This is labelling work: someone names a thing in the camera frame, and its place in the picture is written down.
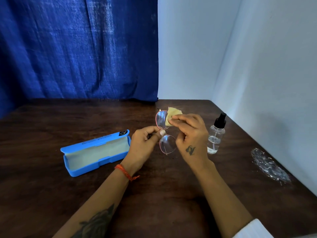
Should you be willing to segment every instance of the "pink eyeglass frame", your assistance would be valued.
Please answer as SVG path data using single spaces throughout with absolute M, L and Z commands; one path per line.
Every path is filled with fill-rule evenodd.
M 161 127 L 159 127 L 158 126 L 158 123 L 157 123 L 157 121 L 156 121 L 156 117 L 157 117 L 157 115 L 158 115 L 158 113 L 159 112 L 157 112 L 156 113 L 156 116 L 155 116 L 155 123 L 156 123 L 156 126 L 160 129 L 160 130 L 166 130 L 166 129 L 168 129 L 169 127 L 166 127 L 166 128 L 161 128 Z M 172 136 L 172 135 L 164 135 L 163 137 L 165 137 L 165 136 L 171 136 L 171 137 L 173 137 L 174 139 L 175 139 L 175 137 L 174 136 Z M 170 154 L 170 153 L 172 153 L 172 152 L 174 152 L 175 150 L 173 150 L 172 152 L 169 152 L 169 153 L 166 153 L 166 150 L 165 150 L 165 152 L 163 151 L 163 149 L 162 149 L 162 147 L 161 147 L 161 140 L 160 140 L 160 142 L 159 142 L 159 148 L 161 149 L 161 151 L 164 153 L 164 154 L 166 154 L 166 155 L 168 155 L 168 154 Z

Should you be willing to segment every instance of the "blue curtain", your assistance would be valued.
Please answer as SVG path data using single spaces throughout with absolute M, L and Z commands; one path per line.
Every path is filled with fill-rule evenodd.
M 0 117 L 31 98 L 157 91 L 157 0 L 0 0 Z

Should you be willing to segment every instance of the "person's left hand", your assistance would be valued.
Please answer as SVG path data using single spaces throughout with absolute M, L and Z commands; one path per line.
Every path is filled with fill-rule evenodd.
M 155 144 L 165 134 L 165 130 L 160 130 L 157 126 L 145 127 L 134 132 L 129 152 L 121 162 L 129 175 L 133 176 L 142 167 L 153 152 Z

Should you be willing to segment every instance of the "eyeglasses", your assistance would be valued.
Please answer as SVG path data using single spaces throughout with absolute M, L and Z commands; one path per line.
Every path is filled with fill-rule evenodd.
M 156 114 L 156 126 L 159 129 L 165 130 L 169 128 L 165 125 L 166 116 L 166 110 L 159 110 L 159 112 Z M 164 135 L 159 141 L 159 147 L 164 154 L 168 155 L 176 150 L 176 139 L 172 135 Z

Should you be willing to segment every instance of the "fingernail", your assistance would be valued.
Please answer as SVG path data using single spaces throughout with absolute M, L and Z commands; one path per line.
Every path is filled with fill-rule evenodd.
M 161 136 L 164 136 L 166 134 L 165 130 L 161 130 L 159 133 Z

